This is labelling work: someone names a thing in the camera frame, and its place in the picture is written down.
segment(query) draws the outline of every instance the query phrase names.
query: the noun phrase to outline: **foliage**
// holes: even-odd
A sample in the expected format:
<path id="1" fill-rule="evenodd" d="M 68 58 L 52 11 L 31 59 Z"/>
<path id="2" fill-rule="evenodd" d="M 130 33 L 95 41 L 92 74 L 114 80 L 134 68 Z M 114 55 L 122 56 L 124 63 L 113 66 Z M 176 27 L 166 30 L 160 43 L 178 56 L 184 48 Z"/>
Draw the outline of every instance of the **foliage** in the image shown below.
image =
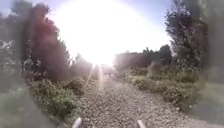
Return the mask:
<path id="1" fill-rule="evenodd" d="M 180 68 L 203 68 L 208 52 L 207 25 L 194 18 L 186 7 L 175 3 L 176 9 L 166 14 L 166 31 Z"/>
<path id="2" fill-rule="evenodd" d="M 163 65 L 170 64 L 172 60 L 172 52 L 169 45 L 163 45 L 159 50 L 160 60 L 162 60 Z"/>
<path id="3" fill-rule="evenodd" d="M 62 83 L 45 79 L 33 82 L 30 90 L 41 110 L 59 120 L 64 120 L 77 107 L 77 97 L 72 90 L 63 88 Z"/>
<path id="4" fill-rule="evenodd" d="M 147 75 L 148 70 L 145 68 L 138 68 L 131 70 L 132 75 Z"/>
<path id="5" fill-rule="evenodd" d="M 224 1 L 182 0 L 182 2 L 195 18 L 201 18 L 209 25 L 216 25 L 214 24 L 214 21 L 219 22 L 217 18 L 223 18 L 222 13 L 224 11 Z"/>
<path id="6" fill-rule="evenodd" d="M 136 79 L 134 85 L 142 91 L 161 94 L 163 99 L 171 102 L 180 111 L 188 112 L 195 103 L 199 87 L 196 83 L 183 83 L 171 80 Z"/>
<path id="7" fill-rule="evenodd" d="M 49 7 L 44 4 L 19 0 L 4 18 L 6 37 L 10 39 L 6 43 L 20 60 L 23 75 L 35 80 L 61 80 L 68 75 L 69 55 L 63 41 L 58 39 L 58 28 L 47 18 L 48 13 Z"/>
<path id="8" fill-rule="evenodd" d="M 151 64 L 154 60 L 160 59 L 158 51 L 143 50 L 141 53 L 122 53 L 115 57 L 115 67 L 119 70 L 128 68 L 144 68 Z"/>
<path id="9" fill-rule="evenodd" d="M 162 64 L 160 61 L 153 61 L 151 65 L 148 67 L 148 76 L 151 75 L 160 75 L 162 73 Z"/>
<path id="10" fill-rule="evenodd" d="M 9 26 L 9 23 L 13 22 L 12 20 L 0 13 L 0 69 L 1 71 L 16 70 L 18 73 L 20 61 L 13 45 L 12 30 Z"/>
<path id="11" fill-rule="evenodd" d="M 87 62 L 80 54 L 76 57 L 71 65 L 71 74 L 74 77 L 82 77 L 88 79 L 93 65 Z"/>
<path id="12" fill-rule="evenodd" d="M 177 73 L 177 74 L 164 74 L 164 75 L 152 75 L 149 77 L 152 80 L 171 80 L 182 83 L 195 83 L 199 80 L 199 76 L 197 73 L 189 72 L 189 73 Z"/>
<path id="13" fill-rule="evenodd" d="M 77 96 L 81 96 L 84 94 L 83 87 L 84 87 L 84 81 L 81 78 L 73 79 L 65 85 L 62 85 L 65 89 L 70 89 L 73 91 L 73 93 Z"/>

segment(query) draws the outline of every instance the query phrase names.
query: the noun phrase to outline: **bush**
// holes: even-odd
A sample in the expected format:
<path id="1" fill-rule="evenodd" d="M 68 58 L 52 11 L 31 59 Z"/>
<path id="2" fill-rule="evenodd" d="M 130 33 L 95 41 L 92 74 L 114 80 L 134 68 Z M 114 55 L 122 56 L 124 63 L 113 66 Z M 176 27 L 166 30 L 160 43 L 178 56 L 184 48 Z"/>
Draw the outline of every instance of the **bush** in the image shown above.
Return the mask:
<path id="1" fill-rule="evenodd" d="M 61 86 L 63 86 L 65 89 L 71 89 L 75 95 L 81 96 L 84 94 L 83 86 L 84 81 L 81 78 L 73 79 Z"/>
<path id="2" fill-rule="evenodd" d="M 149 90 L 152 93 L 161 94 L 165 101 L 171 102 L 183 112 L 190 110 L 199 91 L 196 84 L 170 80 L 155 81 L 145 78 L 135 80 L 134 85 L 139 90 Z"/>
<path id="3" fill-rule="evenodd" d="M 177 82 L 183 82 L 183 83 L 194 83 L 199 80 L 199 77 L 196 73 L 190 72 L 190 73 L 178 73 L 174 80 Z"/>
<path id="4" fill-rule="evenodd" d="M 50 80 L 33 82 L 31 92 L 40 109 L 59 120 L 64 120 L 76 108 L 76 96 L 72 90 L 63 88 L 61 83 Z"/>
<path id="5" fill-rule="evenodd" d="M 149 70 L 149 76 L 152 75 L 161 75 L 162 73 L 162 65 L 160 61 L 153 61 L 150 66 L 148 67 Z"/>
<path id="6" fill-rule="evenodd" d="M 152 75 L 152 76 L 149 76 L 149 78 L 152 79 L 152 80 L 166 79 L 164 76 L 161 76 L 161 75 Z"/>
<path id="7" fill-rule="evenodd" d="M 132 75 L 147 75 L 148 70 L 146 68 L 139 68 L 131 70 Z"/>

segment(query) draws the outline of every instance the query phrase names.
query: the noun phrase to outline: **sun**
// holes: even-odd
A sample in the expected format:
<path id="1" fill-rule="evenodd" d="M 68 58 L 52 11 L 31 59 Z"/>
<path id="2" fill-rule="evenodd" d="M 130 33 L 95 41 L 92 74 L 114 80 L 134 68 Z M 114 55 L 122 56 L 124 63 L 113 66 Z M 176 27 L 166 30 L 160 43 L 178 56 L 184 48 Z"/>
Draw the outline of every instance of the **sun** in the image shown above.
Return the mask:
<path id="1" fill-rule="evenodd" d="M 117 0 L 70 0 L 52 19 L 69 53 L 93 64 L 113 65 L 115 54 L 149 42 L 144 19 Z"/>

